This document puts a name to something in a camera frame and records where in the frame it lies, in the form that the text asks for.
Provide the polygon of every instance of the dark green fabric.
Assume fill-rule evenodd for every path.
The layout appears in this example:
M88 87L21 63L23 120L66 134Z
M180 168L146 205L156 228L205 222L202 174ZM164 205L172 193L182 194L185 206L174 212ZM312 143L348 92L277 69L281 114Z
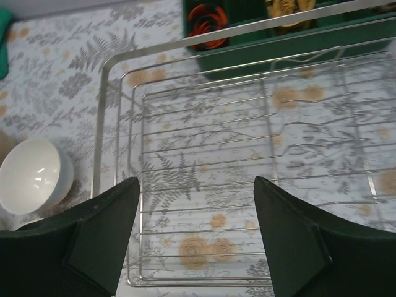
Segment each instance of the dark green fabric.
M0 297L110 297L139 202L129 178L65 212L0 231Z
M0 9L0 79L8 75L8 54L6 29L12 19L12 13L7 9Z
M254 200L276 297L396 296L395 233L332 215L259 176Z

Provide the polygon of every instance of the metal wire grid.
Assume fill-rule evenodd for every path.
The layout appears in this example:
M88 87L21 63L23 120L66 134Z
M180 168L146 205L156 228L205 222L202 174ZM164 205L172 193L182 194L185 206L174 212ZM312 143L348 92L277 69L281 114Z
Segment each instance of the metal wire grid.
M183 38L181 40L177 41L172 41L170 43L164 43L160 45L154 45L154 46L149 46L148 48L142 48L142 49L137 49L135 51L127 52L127 53L121 53L117 54L116 56L113 56L109 60L107 60L102 69L102 74L101 74L101 85L100 85L100 93L99 93L99 104L98 104L98 117L97 117L97 134L95 138L95 152L94 152L94 168L93 168L93 181L92 181L92 191L91 195L92 197L98 195L100 193L100 186L101 186L101 159L102 159L102 150L103 150L103 131L104 131L104 124L105 124L105 113L106 113L106 104L107 104L107 96L108 96L108 91L110 91L112 88L117 89L121 88L121 86L116 86L112 87L109 82L110 78L110 72L114 69L115 65L117 63L126 61L128 59L136 59L136 58L141 58L145 56L149 56L151 54L157 54L157 53L162 53L164 51L170 51L170 50L175 50L187 46L192 46L196 45L199 43L205 43L208 41L220 39L220 38L228 38L228 37L233 37L236 35L240 34L245 34L245 33L251 33L251 32L256 32L259 30L265 30L268 28L274 28L290 23L295 23L295 22L302 22L305 20L311 20L311 19L317 19L320 17L328 17L330 15L337 15L337 14L343 14L359 9L367 9L370 7L374 6L380 6L380 5L386 5L392 3L392 0L378 0L376 3L373 3L371 0L352 0L340 4L335 4L327 7L322 7L322 8L317 8L313 9L310 11L304 11L304 12L299 12L296 14L291 14L291 15L285 15L283 17L277 17L273 19L266 19L266 20L260 20L257 22L249 23L249 24L244 24L240 25L237 27L231 27L231 28L226 28L224 30L220 31L215 31L211 33L206 33L194 37L188 37L188 38ZM388 18L386 20L377 20L370 22L371 23L376 23L376 22L386 22L387 20L393 20L394 18ZM358 27L359 25L349 25L346 26L345 28L348 27ZM185 60L188 59L196 59L198 56L186 58Z
M349 47L354 47L354 46L364 46L365 44L360 44L360 45L353 45ZM237 276L232 276L232 277L227 277L227 276L221 276L221 277L155 277L152 274L145 275L145 264L149 263L152 259L169 259L169 258L174 258L177 259L177 261L181 260L185 255L182 254L177 254L177 253L169 253L169 254L160 254L160 255L149 255L145 253L145 246L144 246L144 238L146 236L161 236L161 235L177 235L177 234L198 234L198 233L214 233L217 230L191 230L191 231L155 231L155 232L150 232L150 231L145 231L144 230L144 223L146 221L152 220L153 216L155 214L163 214L163 213L177 213L177 212L202 212L202 211L209 211L209 210L231 210L231 209L240 209L240 208L247 208L247 207L252 207L254 208L254 203L252 203L252 200L250 202L246 202L243 204L237 204L237 205L221 205L221 206L214 206L214 207L175 207L175 208L166 208L166 209L146 209L145 208L145 203L144 201L145 196L150 195L150 193L153 192L174 192L174 191L179 191L179 190L187 190L187 189L192 189L193 186L180 186L179 184L177 186L170 186L166 185L166 187L153 187L152 185L146 185L145 182L145 174L150 174L154 172L164 172L164 171L171 171L171 170L179 170L182 167L183 168L198 168L202 166L229 166L234 163L245 163L249 164L249 162L252 161L268 161L266 165L272 170L272 175L269 176L269 174L263 174L266 175L267 177L272 177L272 180L283 186L282 183L284 182L289 182L289 181L306 181L309 179L314 179L314 178L329 178L329 177L335 177L335 176L362 176L364 177L369 185L369 194L368 195L362 195L360 199L358 200L340 200L340 201L331 201L331 202L324 202L317 204L320 207L323 207L326 209L328 206L332 205L364 205L364 204L370 204L373 205L375 208L375 216L376 220L373 220L372 223L378 227L378 228L383 228L383 229L388 229L388 230L394 230L394 223L395 221L389 220L383 216L383 209L381 208L381 205L383 203L386 203L389 201L389 195L388 194L378 194L377 189L375 186L375 180L373 176L375 174L381 173L383 171L388 171L388 170L394 170L395 167L383 167L380 166L376 168L375 166L373 167L370 162L369 158L367 157L368 155L375 154L379 148L383 147L390 147L392 151L394 149L394 145L396 143L393 142L388 142L388 143L373 143L371 142L372 139L369 137L362 136L362 130L364 130L363 127L366 126L372 126L376 124L382 124L382 123L393 123L394 120L386 120L383 122L368 122L365 123L364 121L361 122L359 121L360 115L356 112L356 110L359 109L359 106L366 104L367 102L361 101L361 102L354 102L351 99L358 93L354 92L351 89L351 86L355 84L356 82L349 83L347 82L346 75L345 75L345 69L348 69L351 65L353 67L362 67L364 68L365 65L367 64L372 64L374 62L384 62L386 61L387 67L389 68L388 72L388 77L385 79L394 79L395 73L394 73L394 60L393 57L389 53L382 53L382 54L375 54L373 56L368 56L368 57L363 57L363 58L353 58L353 59L342 59L342 54L343 52L347 49L347 47L338 47L334 49L330 49L328 51L321 51L321 52L315 52L315 53L306 53L306 54L300 54L300 55L295 55L295 56L290 56L290 57L285 57L282 59L276 59L276 60L269 60L269 61L259 61L256 63L250 63L250 64L244 64L244 65L238 65L238 66L233 66L233 69L239 68L239 67L249 67L251 65L258 65L258 64L265 64L265 63L271 63L272 65L272 70L269 72L265 73L260 73L256 75L246 75L246 76L241 76L241 77L235 77L232 79L227 79L227 80L218 80L218 81L203 81L199 82L198 84L195 85L187 85L187 86L181 86L181 87L176 87L176 88L169 88L166 86L166 82L169 81L175 81L178 79L186 78L186 77L198 77L202 74L205 74L205 72L195 72L192 74L184 74L184 75L176 75L173 77L169 77L167 79L162 79L162 80L156 80L153 82L149 82L146 84L141 84L141 85L136 85L135 88L133 89L132 96L128 96L125 92L122 90L122 81L123 78L125 78L126 75L133 73L135 71L130 71L122 75L121 77L121 82L119 85L111 85L108 84L109 88L115 89L119 96L120 100L118 101L118 113L117 113L117 135L116 135L116 152L120 149L120 116L121 116L121 98L126 98L127 101L131 104L131 113L133 113L134 110L134 105L136 103L136 93L137 91L144 87L144 86L154 86L155 84L158 84L160 86L159 90L149 91L147 92L147 89L144 89L143 95L141 96L142 99L142 110L144 111L142 113L142 125L140 127L140 133L142 135L142 140L141 140L141 151L140 155L142 156L142 161L144 162L144 157L145 155L150 155L150 154L166 154L169 152L174 152L174 151L180 151L180 150L195 150L199 149L202 147L211 147L214 145L234 145L234 144L245 144L248 142L252 141L257 141L257 140L263 140L266 142L268 145L269 153L266 153L263 156L254 156L251 158L239 158L235 160L223 160L223 161L210 161L207 163L193 163L192 165L183 165L183 166L169 166L167 168L151 168L151 169L142 169L141 173L142 176L140 178L140 182L142 184L142 199L140 203L140 211L139 211L139 232L138 232L138 237L139 237L139 260L138 261L131 261L129 258L129 253L127 254L127 265L129 268L136 268L138 267L139 271L139 279L136 281L136 279L133 279L130 276L130 270L128 270L128 279L130 281L130 284L132 286L271 286L270 283L270 277L264 276L264 277L247 277L245 275L237 275ZM322 62L320 64L315 64L314 60L316 57L328 53L328 52L334 52L334 58L331 61L327 62ZM174 61L172 63L177 63L181 61L187 61L190 59L196 59L197 57L192 57L192 58L186 58L186 59L181 59L179 61ZM276 66L279 61L282 60L288 60L288 61L294 61L297 65L297 67L294 67L293 69L289 70L277 70ZM150 69L153 67L158 67L158 66L166 66L170 65L170 62L167 63L162 63L157 66L149 66L145 67L144 69ZM339 83L339 86L343 89L343 93L340 95L343 98L346 98L346 102L344 104L347 104L348 109L349 109L349 114L338 119L330 119L328 121L324 121L322 123L311 123L308 121L290 121L287 123L283 123L281 126L277 126L273 123L274 119L277 119L277 115L280 111L278 108L277 110L272 110L271 105L269 104L269 98L272 96L271 93L268 93L265 85L267 81L271 77L291 77L292 75L290 73L300 71L302 69L308 68L308 67L321 67L321 68L327 68L327 69L335 69L337 73L339 74L339 77L341 79L341 82ZM216 71L212 72L220 72L224 71L226 69L218 69ZM383 80L384 78L376 78L374 80ZM367 83L369 81L359 81L359 83ZM236 87L236 88L241 88L243 85L246 84L251 84L251 83L258 83L260 85L260 90L262 94L260 96L256 97L251 97L251 98L245 98L243 100L231 100L229 102L223 102L223 103L215 103L209 106L206 106L205 109L214 109L214 108L219 108L221 106L231 106L231 105L240 105L242 103L252 103L252 102L260 102L262 103L262 114L255 115L252 117L244 118L236 118L232 120L221 120L219 119L218 121L214 123L201 123L199 125L195 125L194 127L178 127L176 129L168 129L167 131L159 131L159 130L147 130L147 124L145 124L146 121L150 122L155 117L166 117L166 116L174 116L175 114L178 114L181 112L181 110L188 111L185 108L181 110L171 110L167 111L164 113L145 113L145 105L148 104L149 101L158 101L158 100L165 100L166 97L168 98L173 98L180 96L180 95L186 95L187 93L205 93L205 92L214 92L219 88L227 88L227 87ZM322 104L325 101L332 101L339 99L340 96L332 96L332 97L326 97L325 99L321 100L310 100L310 101L304 101L304 100L288 100L285 103L293 103L293 102L298 102L300 104L305 104L305 105L315 105L315 104ZM378 98L375 100L375 103L383 104L383 103L388 103L391 105L394 103L394 98ZM204 127L218 127L221 125L225 124L237 124L237 123L243 123L245 121L250 121L250 120L262 120L262 123L265 123L263 127L265 127L266 132L264 135L261 136L254 136L254 137L248 137L248 138L241 138L241 139L229 139L229 140L223 140L223 141L212 141L212 142L206 142L206 143L201 143L201 144L187 144L182 147L168 147L168 148L156 148L156 149L150 149L150 145L147 145L147 141L145 141L145 137L150 137L150 136L158 136L166 133L177 133L177 132L183 132L188 129L202 129ZM361 157L363 161L363 169L362 170L349 170L349 171L344 171L344 172L337 172L333 174L312 174L312 175L307 175L307 176L293 176L293 177L285 177L282 176L282 171L279 169L280 162L282 157L287 155L290 150L293 149L298 149L299 147L325 147L328 146L329 144L310 144L306 142L298 142L292 145L288 145L282 152L277 152L277 148L274 142L274 138L277 136L281 136L285 129L287 129L290 126L299 126L299 125L308 125L310 127L314 126L327 126L327 125L333 125L337 123L342 123L342 121L349 119L349 123L346 125L349 128L352 128L354 130L353 137L347 140L340 141L336 144L337 145L344 145L347 144L349 145L348 149L354 150L354 153L356 156ZM131 164L131 155L133 154L133 151L131 151L131 141L132 141L132 129L133 129L133 119L131 117L130 122L129 122L129 145L128 145L128 154L127 154L127 164ZM115 177L114 181L115 183L119 182L119 154L115 154L115 164L116 164L116 172L115 172ZM247 199L252 199L252 179L250 180L242 180L242 181L233 181L232 183L218 183L218 184L203 184L200 186L200 188L211 188L211 187L219 187L223 189L224 187L230 187L231 190L233 191L240 191L241 187L246 187L250 190L251 195L247 196ZM258 231L259 229L257 227L255 228L246 228L246 227L241 227L241 228L229 228L229 229L222 229L222 232L250 232L250 231ZM263 251L252 251L252 252L229 252L229 253L208 253L208 254L200 254L196 255L196 257L202 257L202 256L207 256L207 257L221 257L221 256L263 256L265 257L265 252Z

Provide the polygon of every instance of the stainless steel frame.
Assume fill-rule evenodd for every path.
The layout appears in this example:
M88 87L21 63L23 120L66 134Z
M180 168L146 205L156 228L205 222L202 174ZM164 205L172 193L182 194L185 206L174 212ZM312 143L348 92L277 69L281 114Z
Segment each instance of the stainless steel frame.
M166 44L162 44L162 45L157 45L157 46L151 46L149 48L143 48L143 49L138 49L136 51L133 52L129 52L129 53L123 53L123 54L119 54L113 58L111 58L110 60L108 60L104 67L103 67L103 72L102 72L102 81L101 81L101 89L100 89L100 101L99 101L99 106L98 106L98 120L97 120L97 137L95 139L95 154L94 154L94 172L93 172L93 184L92 184L92 196L95 196L97 194L99 194L100 192L100 164L101 164L101 149L102 149L102 144L103 144L103 128L104 128L104 118L105 118L105 104L106 104L106 96L108 93L108 87L113 88L115 90L118 91L119 94L119 102L118 102L118 118L117 118L117 135L116 135L116 152L119 150L119 142L118 142L118 138L119 138L119 117L121 114L121 108L120 106L120 102L121 102L121 97L127 98L131 104L132 104L132 109L134 106L134 102L135 102L135 94L136 94L136 90L138 88L143 87L144 85L147 84L152 84L152 83L156 83L156 82L164 82L167 80L175 80L175 79L179 79L179 78L186 78L186 77L195 77L197 75L202 75L202 74L209 74L209 73L215 73L215 72L221 72L221 71L225 71L228 69L237 69L237 68L242 68L242 67L248 67L248 66L253 66L253 65L260 65L260 64L270 64L271 65L271 71L268 72L263 72L263 73L258 73L258 74L253 74L253 75L245 75L245 76L240 76L240 77L235 77L232 79L226 79L226 80L217 80L217 81L213 81L213 82L204 82L204 83L199 83L199 84L195 84L195 85L190 85L187 87L180 87L180 88L175 88L175 89L166 89L166 90L162 90L159 92L149 92L149 93L145 93L145 95L142 98L142 109L144 110L144 106L145 103L147 103L150 100L155 100L155 99L160 99L161 97L165 97L165 96L169 96L170 94L179 94L179 93L186 93L186 92L202 92L202 91L208 91L214 88L217 88L219 84L221 84L222 86L239 86L242 84L245 84L246 82L260 82L262 84L262 96L259 97L255 97L255 98L248 98L248 99L244 99L244 100L237 100L237 101L232 101L229 102L227 104L229 105L236 105L238 103L241 103L242 101L254 101L254 100L264 100L265 102L265 110L264 110L264 114L260 115L260 116L255 116L254 118L262 118L265 119L267 121L267 133L266 135L262 135L259 137L248 137L248 138L244 138L244 139L231 139L228 141L222 141L222 142L209 142L206 144L201 144L201 145L186 145L183 147L170 147L170 148L165 148L165 149L156 149L156 150L147 150L145 148L144 145L144 141L143 138L147 137L149 135L160 135L162 133L164 133L163 131L149 131L147 132L145 130L144 124L142 124L142 128L141 128L141 134L142 134L142 146L141 146L141 152L140 154L142 156L144 156L145 154L148 153L157 153L157 154L162 154L165 152L170 152L170 151L175 151L175 150L181 150L181 149L198 149L199 147L205 147L205 146L211 146L211 145L222 145L222 144L229 144L229 143L235 143L235 142L249 142L250 140L257 140L257 139L268 139L270 141L270 147L271 147L271 154L270 155L265 155L262 157L252 157L252 158L246 158L246 159L238 159L238 160L226 160L226 161L221 161L221 162L207 162L207 163L201 163L199 165L188 165L185 166L185 168L189 168L189 167L199 167L199 166L212 166L212 165L219 165L219 164L224 164L224 165L229 165L232 164L234 162L241 162L241 161L254 161L254 160L266 160L269 159L272 162L272 168L273 168L273 181L275 183L279 183L281 181L285 181L288 178L281 178L279 177L279 172L278 172L278 164L277 164L277 160L284 156L290 149L296 148L296 147L303 147L303 146L315 146L313 144L306 144L306 143L298 143L298 144L294 144L294 145L290 145L288 146L281 154L276 154L275 153L275 144L273 142L273 138L276 136L279 136L288 126L294 126L294 125L310 125L310 126L326 126L326 125L332 125L337 121L341 121L344 120L346 118L352 119L353 120L353 124L351 125L352 127L354 127L355 129L355 138L354 139L347 139L347 140L343 140L340 141L337 144L350 144L352 146L355 146L358 150L359 150L359 154L361 156L363 156L363 160L364 160L364 170L355 170L355 171L349 171L347 173L337 173L337 174L333 174L332 176L345 176L345 175L362 175L362 176L366 176L367 180L368 180L368 184L369 184L369 188L370 188L370 197L372 197L372 200L364 200L362 199L361 201L339 201L339 202L331 202L330 204L354 204L354 205L358 205L358 204L371 204L374 206L375 211L376 211L376 215L377 215L377 219L378 219L378 223L379 223L379 227L384 227L384 223L387 223L387 220L384 220L382 214L381 214L381 210L379 209L378 205L380 203L382 203L383 200L386 200L386 196L384 195L379 195L377 193L377 190L374 186L374 182L373 182L373 178L372 175L374 173L378 173L381 172L383 170L393 170L395 168L381 168L381 169L373 169L369 167L369 163L367 162L367 160L365 159L365 155L366 155L366 149L371 148L371 147L375 147L376 145L379 144L368 144L367 143L367 139L364 137L361 137L360 135L360 130L359 130L359 126L361 125L360 123L357 122L356 117L357 115L355 114L355 108L356 105L351 104L350 107L350 114L342 119L336 119L336 120L329 120L329 121L325 121L323 123L308 123L305 121L293 121L293 122L288 122L285 123L279 130L274 131L272 124L271 124L271 119L273 119L272 117L275 116L278 111L275 112L271 112L270 108L267 104L267 99L270 97L270 95L265 93L265 88L264 88L264 84L266 81L266 77L271 76L271 75L282 75L282 74L287 74L290 71L298 71L298 70L302 70L308 67L312 67L312 65L315 66L320 66L320 67L337 67L339 69L339 74L340 76L343 78L342 81L342 85L343 85L343 94L342 96L350 98L352 97L355 93L353 91L351 91L349 89L349 86L345 80L345 75L343 73L343 66L345 64L350 65L353 63L365 63L366 61L362 61L359 57L357 58L347 58L347 59L343 59L343 53L345 52L345 50L347 50L348 48L352 48L352 47L356 47L356 46L363 46L363 45L367 45L369 43L375 43L375 42L382 42L382 41L386 41L386 40L376 40L376 41L370 41L368 43L362 43L362 44L357 44L357 45L351 45L351 46L338 46L332 49L328 49L325 51L318 51L318 52L313 52L313 53L305 53L305 54L297 54L297 55L293 55L293 56L289 56L289 57L284 57L284 58L280 58L280 59L271 59L271 60L263 60L263 61L258 61L255 63L250 63L250 64L243 64L243 65L235 65L232 67L227 67L224 69L216 69L213 71L200 71L200 72L195 72L192 74L186 74L186 75L178 75L178 76L173 76L164 80L158 80L158 81L153 81L153 82L149 82L149 83L144 83L144 84L140 84L140 85L136 85L134 87L134 91L132 93L132 96L128 96L125 93L123 93L122 90L122 82L123 79L125 78L125 76L127 76L130 73L136 72L136 71L141 71L144 69L150 69L153 67L158 67L158 66L166 66L166 65L170 65L172 63L176 63L176 62L181 62L181 61L187 61L187 60L191 60L191 59L197 59L199 56L191 56L188 58L184 58L184 59L179 59L177 61L170 61L170 62L164 62L161 64L156 64L156 65L151 65L151 66L147 66L147 67L141 67L140 69L135 69L133 71L128 71L125 72L122 76L121 76L121 83L120 85L111 85L109 83L109 73L110 70L119 62L121 61L125 61L125 60L130 60L130 59L134 59L134 58L138 58L138 57L142 57L142 56L147 56L150 54L155 54L155 53L161 53L164 51L169 51L169 50L173 50L173 49L177 49L177 48L182 48L182 47L186 47L186 46L191 46L194 44L199 44L199 43L203 43L206 41L210 41L210 40L216 40L218 38L226 38L226 37L231 37L231 36L235 36L235 35L240 35L240 34L244 34L244 33L249 33L249 32L255 32L258 30L263 30L265 28L272 28L272 27L277 27L280 25L285 25L285 24L289 24L289 23L293 23L293 22L300 22L300 21L304 21L304 20L309 20L309 19L316 19L318 17L323 17L323 16L328 16L328 15L335 15L335 14L340 14L340 13L344 13L344 12L349 12L349 11L354 11L354 10L358 10L358 9L364 9L364 8L368 8L368 7L372 7L372 6L378 6L378 5L383 5L383 4L388 4L391 3L393 1L369 1L369 0L354 0L354 1L349 1L349 2L345 2L345 3L341 3L341 4L337 4L334 6L330 6L330 7L323 7L320 9L314 9L312 11L307 11L307 12L300 12L298 14L293 14L293 15L288 15L285 17L279 17L276 19L269 19L269 20L263 20L260 22L255 22L255 23L251 23L251 24L246 24L246 25L241 25L238 27L233 27L233 28L228 28L228 29L224 29L218 32L213 32L213 33L208 33L208 34L204 34L204 35L199 35L196 37L190 37L190 38L185 38L182 40L178 40L178 41L174 41L171 43L166 43ZM328 53L328 52L334 52L334 58L331 59L330 61L326 61L326 62L322 62L322 63L314 63L315 59L320 56L323 55L324 53ZM372 56L373 59L378 59L378 61L382 61L384 59L388 59L390 66L394 67L394 60L393 60L393 56L390 53L383 53L383 54L375 54L374 56ZM292 68L292 69L277 69L277 63L279 61L293 61L296 63L296 67ZM390 69L390 73L392 75L394 75L394 71L392 69ZM317 100L317 101L304 101L304 100L289 100L287 102L294 102L294 101L298 101L301 103L309 103L309 104L315 104L318 102L323 102L323 101L329 101L329 100L333 100L335 97L328 97L325 98L323 100ZM220 104L214 104L211 105L210 107L216 107L219 106ZM181 111L186 111L186 110L177 110L177 111L169 111L166 113L157 113L157 114L143 114L142 115L142 122L144 123L145 119L149 119L149 118L154 118L154 117L159 117L159 116L164 116L164 115L168 115L168 114L175 114L175 113L179 113ZM227 124L227 123L236 123L236 122L241 122L241 121L245 121L247 119L253 119L253 118L238 118L238 119L233 119L230 121L226 121L226 120L222 120L219 119L217 122L215 123L208 123L208 124L203 124L203 125L199 125L199 126L191 126L191 127L183 127L183 128L176 128L176 129L172 129L172 130L168 130L167 132L177 132L177 131L185 131L188 129L195 129L195 128L203 128L203 127L217 127L219 125L222 124ZM130 120L130 129L132 129L132 122L133 120ZM130 157L131 152L129 151L128 153L128 164L130 164ZM118 154L115 154L115 160L114 160L114 164L116 167L115 170L115 174L114 174L114 183L118 182L119 176L118 176ZM177 170L179 167L177 166L173 166L173 167L169 167L167 168L167 170ZM229 287L229 286L272 286L271 282L270 282L270 278L269 277L220 277L220 278L213 278L213 277L197 277L197 278L191 278L191 277L183 277L183 278L174 278L174 277L170 277L170 278L166 278L166 277L162 277L162 278L156 278L156 277L145 277L143 276L142 273L142 263L144 263L147 259L150 258L159 258L159 257L173 257L173 258L178 258L178 257L184 257L183 255L176 255L176 254L165 254L165 255L160 255L160 256L148 256L145 255L144 253L144 245L143 245L143 237L144 236L149 236L149 235L169 235L169 234L177 234L179 232L177 231L164 231L164 232L146 232L142 229L142 225L143 225L143 221L144 218L147 218L148 216L151 216L153 213L162 213L164 212L163 209L158 209L158 210L154 210L154 211L149 211L144 209L144 200L143 200L143 196L147 195L147 193L149 192L153 192L153 191L175 191L175 190L180 190L180 189L185 189L185 187L168 187L166 189L150 189L147 188L147 186L145 185L145 179L144 179L144 174L147 174L149 172L154 172L154 171L161 171L163 169L151 169L151 170L143 170L142 171L142 177L140 179L140 183L142 184L142 199L140 202L140 210L139 210L139 215L140 215L140 231L139 231L139 239L140 239L140 246L139 246L139 259L140 261L137 263L132 263L129 260L128 254L127 254L127 262L128 262L128 266L131 265L138 265L139 266L139 277L140 277L140 282L136 283L136 282L132 282L131 279L129 278L129 271L128 271L128 279L130 280L130 285L131 286L136 286L136 287L156 287L156 286L215 286L215 287ZM289 178L289 179L309 179L309 178L319 178L319 177L327 177L329 176L328 174L323 174L323 175L311 175L311 176L298 176L298 177L293 177L293 178ZM252 181L240 181L238 183L231 183L231 184L227 184L227 183L220 183L220 184L210 184L210 185L203 185L202 187L214 187L214 186L218 186L218 187L222 187L222 186L246 186L246 185L252 185ZM324 207L327 204L319 204L318 206L320 207ZM176 208L176 209L169 209L166 210L167 212L180 212L180 211L202 211L202 210L208 210L208 209L228 209L228 208L236 208L236 207L254 207L254 204L244 204L244 205L227 205L227 206L219 206L219 207L199 207L199 208L193 208L193 207L189 207L189 208ZM228 229L228 230L224 230L224 231L249 231L249 230L258 230L258 228L238 228L236 229ZM213 230L204 230L201 232L212 232ZM264 252L252 252L252 253L231 253L231 254L207 254L207 255L198 255L198 256L233 256L233 255L248 255L248 254L254 254L254 255L259 255L259 254L265 254Z

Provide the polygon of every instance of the bowl rim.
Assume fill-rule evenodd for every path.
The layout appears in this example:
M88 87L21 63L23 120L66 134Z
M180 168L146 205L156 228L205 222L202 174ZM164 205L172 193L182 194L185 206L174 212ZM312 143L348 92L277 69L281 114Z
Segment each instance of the bowl rim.
M51 198L51 196L53 195L53 193L54 193L54 191L55 191L55 189L56 189L56 185L57 185L58 182L59 182L59 177L60 177L60 175L61 175L61 156L60 156L60 152L59 152L58 148L52 143L52 141L50 141L50 140L48 140L48 139L45 139L45 138L28 139L28 140L22 141L21 143L17 144L17 145L8 153L8 155L7 155L6 158L4 159L2 165L0 166L0 186L1 186L2 176L7 174L7 173L5 172L4 169L5 169L5 167L8 167L8 165L6 165L6 166L4 166L4 165L5 165L5 164L8 164L8 163L10 162L10 160L14 157L12 154L15 154L16 148L21 147L21 146L24 146L24 145L28 145L29 143L32 143L32 142L39 142L39 143L50 144L50 146L52 146L52 147L55 149L55 151L56 151L56 156L57 156L57 162L58 162L57 165L58 165L58 167L59 167L59 173L58 173L58 176L57 176L57 178L56 178L56 183L54 184L54 187L53 187L53 189L51 190L51 193L48 195L48 197L47 197L47 198L44 200L44 202L43 202L42 204L40 204L37 208L31 209L31 210L29 210L28 212L18 212L18 211L15 211L15 210L11 210L8 206L5 206L5 205L4 205L3 198L2 198L3 195L1 195L1 194L2 194L2 190L1 190L1 188L0 188L0 205L1 205L1 207L2 207L4 210L6 210L7 212L9 212L9 213L11 213L11 214L13 214L13 215L27 215L27 214L33 213L33 212L37 211L38 209L40 209L40 207L42 207L42 206Z

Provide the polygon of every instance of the green cloth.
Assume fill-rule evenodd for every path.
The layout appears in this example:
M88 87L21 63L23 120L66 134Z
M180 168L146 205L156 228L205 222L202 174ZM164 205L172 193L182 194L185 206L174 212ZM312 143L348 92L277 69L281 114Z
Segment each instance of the green cloth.
M0 79L3 79L8 75L6 29L11 19L12 12L7 9L0 9Z

